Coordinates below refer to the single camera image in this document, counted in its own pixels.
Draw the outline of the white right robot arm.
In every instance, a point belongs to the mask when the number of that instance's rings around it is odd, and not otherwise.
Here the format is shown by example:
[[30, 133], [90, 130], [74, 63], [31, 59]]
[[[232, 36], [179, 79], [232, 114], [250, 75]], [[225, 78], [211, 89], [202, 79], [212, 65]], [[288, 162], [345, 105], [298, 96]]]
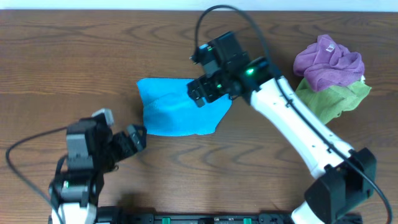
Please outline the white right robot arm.
[[264, 57], [193, 57], [204, 75], [190, 82], [189, 97], [202, 107], [222, 96], [241, 96], [288, 140], [308, 167], [314, 183], [293, 223], [338, 223], [376, 190], [376, 158], [356, 151], [328, 129], [297, 97], [287, 80]]

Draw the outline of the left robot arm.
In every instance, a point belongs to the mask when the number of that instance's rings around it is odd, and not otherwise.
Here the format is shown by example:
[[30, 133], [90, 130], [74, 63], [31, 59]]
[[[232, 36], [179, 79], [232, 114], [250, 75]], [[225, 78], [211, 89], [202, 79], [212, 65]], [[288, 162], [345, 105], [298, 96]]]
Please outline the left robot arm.
[[146, 147], [147, 130], [131, 124], [114, 134], [102, 117], [85, 118], [67, 127], [68, 154], [58, 161], [49, 185], [53, 205], [49, 223], [94, 223], [104, 174]]

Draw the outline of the blue microfiber cloth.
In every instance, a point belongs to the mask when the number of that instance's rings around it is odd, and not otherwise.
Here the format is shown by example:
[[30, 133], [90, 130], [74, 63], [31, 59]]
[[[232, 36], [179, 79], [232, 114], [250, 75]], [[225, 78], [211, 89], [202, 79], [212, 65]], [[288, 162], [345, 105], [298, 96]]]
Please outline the blue microfiber cloth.
[[232, 101], [222, 96], [198, 107], [187, 94], [190, 82], [183, 78], [143, 78], [137, 82], [148, 134], [176, 137], [216, 131]]

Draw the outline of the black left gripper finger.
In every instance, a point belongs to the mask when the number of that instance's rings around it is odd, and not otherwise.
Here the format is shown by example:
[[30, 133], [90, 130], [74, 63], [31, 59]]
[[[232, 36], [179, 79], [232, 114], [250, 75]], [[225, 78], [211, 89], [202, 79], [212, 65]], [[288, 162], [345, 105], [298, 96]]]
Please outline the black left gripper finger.
[[127, 132], [128, 132], [129, 138], [134, 143], [134, 145], [138, 146], [140, 143], [139, 133], [138, 133], [137, 129], [134, 127], [134, 125], [130, 124], [127, 127]]
[[135, 131], [133, 132], [134, 144], [136, 149], [141, 152], [146, 148], [147, 129], [144, 126], [134, 125]]

